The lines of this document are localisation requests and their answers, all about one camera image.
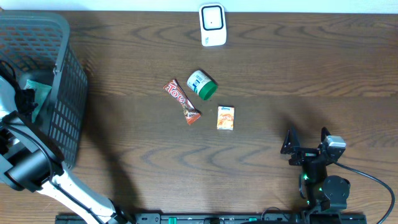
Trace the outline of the orange Kleenex tissue pack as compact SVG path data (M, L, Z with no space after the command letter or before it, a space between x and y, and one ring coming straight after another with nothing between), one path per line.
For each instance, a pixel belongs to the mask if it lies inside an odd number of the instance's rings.
M217 129L230 130L234 129L234 107L219 106L217 117Z

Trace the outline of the red Topps candy bar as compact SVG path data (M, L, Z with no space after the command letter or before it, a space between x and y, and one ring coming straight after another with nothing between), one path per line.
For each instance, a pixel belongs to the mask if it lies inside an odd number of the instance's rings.
M187 120L188 125L193 124L197 119L201 117L200 112L193 106L192 102L188 99L185 92L181 89L176 79L169 81L164 86L164 90L181 104L184 117Z

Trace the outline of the green lidded white jar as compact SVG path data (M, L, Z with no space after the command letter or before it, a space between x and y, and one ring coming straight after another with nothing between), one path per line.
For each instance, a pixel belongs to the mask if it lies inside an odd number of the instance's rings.
M194 71L189 76L187 85L205 101L209 100L218 89L218 85L201 70Z

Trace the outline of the teal wet wipes packet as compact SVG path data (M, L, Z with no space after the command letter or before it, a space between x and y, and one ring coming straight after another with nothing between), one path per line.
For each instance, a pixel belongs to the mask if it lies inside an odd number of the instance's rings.
M35 91L34 102L37 103L37 107L32 112L32 121L35 122L39 112L47 99L52 87L50 85L42 84L33 80L27 80L25 84L25 89L32 89Z

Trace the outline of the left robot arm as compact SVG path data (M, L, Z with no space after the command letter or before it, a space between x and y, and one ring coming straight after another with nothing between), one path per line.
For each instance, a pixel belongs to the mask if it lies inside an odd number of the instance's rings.
M97 194L64 163L57 145L31 121L37 107L35 91L22 89L14 69L1 62L1 130L23 145L16 150L1 138L1 180L10 188L51 197L79 215L86 223L135 223L110 199Z

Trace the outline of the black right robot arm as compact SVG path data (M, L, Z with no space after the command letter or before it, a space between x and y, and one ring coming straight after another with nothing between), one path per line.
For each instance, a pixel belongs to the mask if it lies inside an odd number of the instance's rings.
M302 147L294 128L290 128L280 153L289 155L291 166L300 166L300 196L316 212L340 212L347 208L350 182L337 175L328 175L326 167L337 162L346 149L340 136L333 136L326 127L315 148Z

